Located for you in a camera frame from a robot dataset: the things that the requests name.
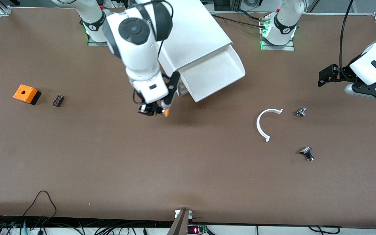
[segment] small metal fitting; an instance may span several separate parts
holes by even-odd
[[[300,109],[299,111],[297,111],[295,113],[295,116],[297,116],[297,117],[303,117],[303,116],[305,116],[306,115],[306,110],[307,110],[307,108]]]
[[[306,147],[306,148],[304,148],[303,150],[300,151],[300,154],[305,155],[307,157],[308,162],[314,161],[314,157],[310,153],[311,149],[312,149],[311,147]]]

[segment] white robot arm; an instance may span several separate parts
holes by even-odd
[[[167,115],[179,81],[179,74],[174,73],[165,83],[158,62],[158,41],[167,39],[173,26],[172,16],[162,2],[138,4],[112,14],[103,27],[110,51],[121,58],[134,92],[142,99],[139,113],[148,116]]]
[[[303,14],[304,8],[303,0],[282,0],[279,11],[266,16],[270,22],[264,24],[266,28],[262,36],[273,45],[287,44],[294,37],[297,22]]]
[[[106,41],[102,28],[106,16],[109,16],[111,12],[107,9],[100,9],[96,0],[52,0],[52,2],[59,6],[74,8],[92,40],[95,42]]]
[[[352,82],[345,88],[347,94],[376,99],[376,41],[343,69],[332,64],[320,71],[318,86],[343,81]]]

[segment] brown work mat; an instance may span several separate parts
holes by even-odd
[[[187,207],[206,222],[376,226],[376,100],[317,87],[342,20],[304,15],[296,51],[279,52],[217,19],[246,76],[199,103],[176,98],[164,118],[137,113],[122,62],[86,45],[74,10],[13,9],[0,20],[0,214],[44,189],[64,217],[171,220]],[[343,61],[375,39],[373,17],[350,16]],[[20,84],[42,92],[36,106],[12,98]],[[284,111],[262,117],[266,143],[256,119],[269,108]],[[29,211],[51,213],[43,195]]]

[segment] orange box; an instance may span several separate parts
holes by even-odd
[[[36,105],[40,95],[41,92],[39,92],[37,89],[21,84],[13,97],[27,104]]]

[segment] white curved plastic part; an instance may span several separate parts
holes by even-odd
[[[267,135],[267,134],[265,134],[264,131],[262,131],[261,123],[260,123],[262,115],[263,115],[264,113],[276,113],[276,114],[280,115],[280,114],[282,113],[282,111],[283,111],[283,109],[281,109],[281,110],[267,109],[267,110],[263,111],[263,112],[259,115],[258,119],[256,120],[256,127],[258,128],[259,133],[260,133],[263,137],[266,138],[266,140],[265,140],[266,142],[269,141],[270,136]]]

